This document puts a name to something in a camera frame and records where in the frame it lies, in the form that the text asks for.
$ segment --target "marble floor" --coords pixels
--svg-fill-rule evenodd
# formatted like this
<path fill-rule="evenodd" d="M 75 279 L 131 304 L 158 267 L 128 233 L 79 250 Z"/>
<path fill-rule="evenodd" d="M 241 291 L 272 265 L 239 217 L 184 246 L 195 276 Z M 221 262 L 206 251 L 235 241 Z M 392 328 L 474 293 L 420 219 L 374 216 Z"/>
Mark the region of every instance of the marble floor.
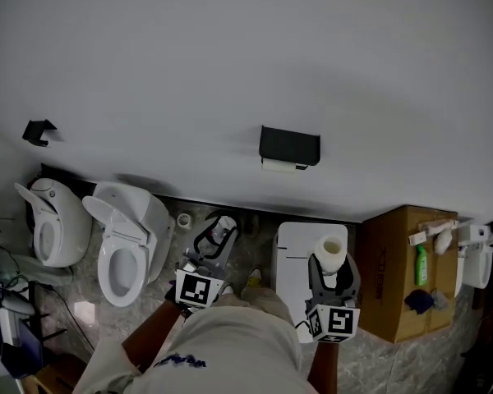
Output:
<path fill-rule="evenodd" d="M 194 220 L 201 221 L 216 210 L 204 204 L 193 204 L 174 199 L 163 199 L 170 214 L 175 218 L 187 212 Z M 233 249 L 227 264 L 228 280 L 236 287 L 242 287 L 253 264 L 260 265 L 264 277 L 270 275 L 272 240 L 278 226 L 286 221 L 308 221 L 276 213 L 248 212 L 238 210 L 243 223 L 252 222 L 254 215 L 259 227 L 254 226 L 251 235 L 243 235 Z M 354 251 L 357 226 L 348 224 L 349 250 Z M 94 224 L 90 247 L 85 257 L 73 267 L 75 281 L 58 288 L 75 315 L 82 330 L 93 346 L 103 337 L 120 341 L 133 332 L 161 304 L 164 294 L 175 279 L 175 263 L 186 231 L 176 228 L 168 258 L 159 278 L 149 284 L 141 296 L 130 306 L 118 308 L 107 302 L 97 280 L 97 257 L 102 243 L 102 231 Z M 76 325 L 70 319 L 64 304 L 58 296 L 37 287 L 36 302 L 44 318 L 43 330 L 49 334 L 59 328 L 68 331 L 46 342 L 54 352 L 70 352 L 84 361 L 91 356 L 91 347 L 84 340 Z M 455 310 L 454 323 L 450 328 L 432 335 L 391 344 L 358 329 L 357 335 L 340 346 L 339 393 L 448 393 L 462 367 L 460 354 L 473 344 L 480 322 L 480 313 L 471 310 L 472 288 L 461 290 Z M 168 337 L 164 348 L 175 337 L 182 326 L 180 318 Z M 302 373 L 308 374 L 316 344 L 303 345 Z"/>

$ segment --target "white toilet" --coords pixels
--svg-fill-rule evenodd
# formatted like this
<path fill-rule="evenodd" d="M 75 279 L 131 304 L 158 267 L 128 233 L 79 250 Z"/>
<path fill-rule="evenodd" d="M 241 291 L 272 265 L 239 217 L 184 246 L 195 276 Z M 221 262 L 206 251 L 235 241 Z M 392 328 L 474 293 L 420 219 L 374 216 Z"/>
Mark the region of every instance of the white toilet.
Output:
<path fill-rule="evenodd" d="M 68 267 L 77 263 L 90 243 L 92 223 L 81 199 L 48 178 L 35 181 L 30 190 L 20 184 L 15 189 L 33 208 L 33 245 L 42 264 Z"/>
<path fill-rule="evenodd" d="M 128 306 L 159 276 L 175 222 L 150 192 L 126 184 L 100 182 L 82 203 L 105 226 L 97 264 L 100 288 L 111 304 Z"/>

